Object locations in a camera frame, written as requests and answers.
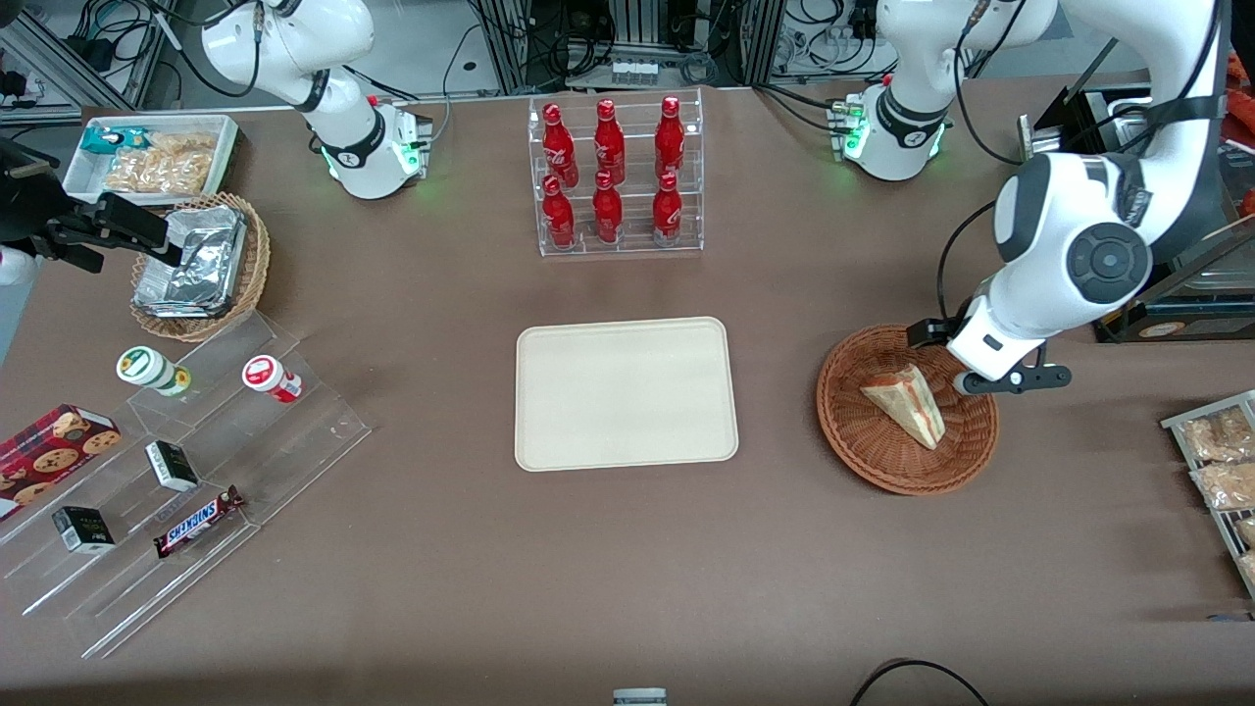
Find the basket rim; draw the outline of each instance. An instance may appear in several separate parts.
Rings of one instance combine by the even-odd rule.
[[[963,488],[964,485],[971,483],[980,472],[983,472],[989,461],[993,459],[994,450],[998,448],[998,439],[1000,435],[1000,421],[998,415],[996,400],[990,395],[974,396],[973,403],[979,406],[976,414],[983,415],[988,419],[990,434],[984,441],[984,445],[979,449],[976,459],[963,472],[956,473],[953,478],[941,479],[937,483],[920,484],[911,483],[905,484],[900,478],[894,474],[886,473],[877,469],[861,459],[853,453],[850,444],[841,435],[841,425],[835,420],[828,409],[828,400],[831,399],[832,390],[830,389],[830,380],[833,377],[830,374],[838,361],[843,359],[845,352],[851,349],[857,347],[857,342],[861,340],[878,334],[892,332],[895,335],[901,335],[904,339],[906,336],[906,326],[901,324],[880,324],[873,326],[867,326],[860,329],[845,339],[838,341],[836,345],[828,350],[827,357],[825,357],[823,365],[820,367],[820,377],[816,385],[814,400],[816,410],[818,413],[820,429],[823,431],[825,439],[828,440],[828,445],[836,451],[837,456],[841,459],[846,466],[850,468],[855,474],[866,480],[867,483],[891,493],[900,495],[940,495],[944,493],[951,493]],[[885,424],[894,424],[887,418]]]

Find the round wicker basket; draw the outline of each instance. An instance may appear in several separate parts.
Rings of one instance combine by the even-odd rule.
[[[873,375],[915,364],[936,399],[945,436],[929,451],[876,408],[858,389]],[[828,352],[820,371],[816,405],[828,444],[856,474],[902,495],[956,490],[989,464],[998,445],[998,406],[990,395],[954,389],[963,364],[941,345],[912,350],[906,326],[865,327]]]
[[[226,315],[217,319],[158,319],[144,313],[132,303],[131,313],[151,334],[176,337],[183,342],[200,342],[236,317],[255,308],[257,300],[261,298],[261,290],[266,286],[266,267],[270,266],[270,234],[266,232],[266,223],[261,222],[257,211],[247,201],[231,193],[202,196],[187,203],[179,203],[176,208],[210,208],[212,206],[231,206],[248,218],[243,258],[236,280],[235,303]],[[136,257],[136,263],[131,267],[132,285],[139,283],[139,276],[143,273],[147,261],[146,255]]]

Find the brown table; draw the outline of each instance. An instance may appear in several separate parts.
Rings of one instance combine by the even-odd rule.
[[[1009,152],[1015,113],[1062,83],[973,82],[978,127]],[[1204,621],[1246,607],[1241,584],[1157,425],[1255,387],[1251,345],[1072,331],[1052,357],[1076,381],[999,400],[980,478],[887,495],[820,434],[816,372],[848,332],[934,312],[944,238],[1010,169],[955,129],[919,178],[881,183],[749,90],[705,100],[708,246],[673,261],[541,260],[523,100],[458,104],[430,178],[383,202],[328,178],[296,113],[236,114],[230,186],[274,238],[261,307],[378,431],[108,660],[6,606],[0,702],[589,705],[660,685],[678,706],[830,705],[909,656],[998,705],[1251,702],[1255,626]],[[954,300],[994,271],[988,227],[951,257]],[[131,260],[45,270],[0,431],[112,410],[127,345],[186,351],[131,319]],[[728,327],[733,460],[515,465],[520,331],[686,315]],[[877,688],[865,703],[961,695]]]

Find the white tray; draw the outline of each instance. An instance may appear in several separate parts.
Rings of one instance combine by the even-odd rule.
[[[737,445],[719,319],[537,326],[518,336],[515,460],[523,470],[725,461]]]
[[[125,193],[118,192],[119,196],[131,201],[132,203],[139,206],[172,206],[174,203],[183,203],[184,201],[191,201],[197,196],[206,193],[217,193],[218,187],[222,186],[222,177],[226,176],[227,163],[231,161],[231,149],[235,147],[236,135],[240,132],[236,122],[226,115],[152,115],[152,114],[139,114],[139,115],[117,115],[109,118],[92,118],[88,120],[87,129],[95,125],[117,125],[117,127],[146,127],[153,132],[172,132],[172,133],[188,133],[188,132],[207,132],[215,134],[218,138],[217,145],[213,148],[213,162],[210,163],[210,173],[205,178],[205,187],[201,188],[201,193]],[[75,147],[74,157],[70,158],[70,166],[65,169],[65,178],[61,181],[61,187],[65,188],[65,193],[70,194],[73,198],[84,201],[87,203],[95,203],[100,198],[100,193],[104,192],[104,177],[113,168],[113,154],[95,154],[88,152],[87,149],[79,149]]]

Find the clear acrylic rack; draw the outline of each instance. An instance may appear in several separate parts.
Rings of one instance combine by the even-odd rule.
[[[295,403],[243,387],[240,371],[261,352],[301,377]],[[0,524],[6,593],[26,616],[64,619],[84,658],[117,650],[370,434],[300,357],[296,339],[256,311],[179,365],[192,374],[183,395],[136,394],[110,415],[123,441],[103,461]],[[156,439],[183,448],[200,478],[195,492],[157,484],[144,454]],[[159,559],[153,538],[231,485],[246,504]],[[63,505],[99,510],[117,547],[67,552],[51,520]]]
[[[704,203],[705,193],[703,159],[703,105],[698,89],[670,92],[624,92],[609,94],[615,102],[615,113],[624,129],[628,152],[628,178],[619,184],[624,202],[624,233],[616,245],[606,245],[594,229],[592,194],[597,173],[592,135],[597,129],[597,100],[606,95],[565,94],[532,98],[528,104],[527,147],[531,157],[532,196],[536,202],[537,243],[542,256],[597,257],[597,256],[666,256],[693,255],[705,245]],[[675,245],[659,247],[654,242],[654,194],[658,193],[658,176],[654,172],[654,132],[661,117],[663,98],[680,99],[680,122],[684,123],[684,166],[678,176],[676,189],[684,202],[680,211],[680,236]],[[541,202],[545,193],[541,179],[548,173],[545,161],[545,120],[541,108],[556,103],[562,109],[562,122],[575,139],[575,162],[580,168],[580,182],[566,189],[575,209],[575,247],[553,247],[545,226]]]

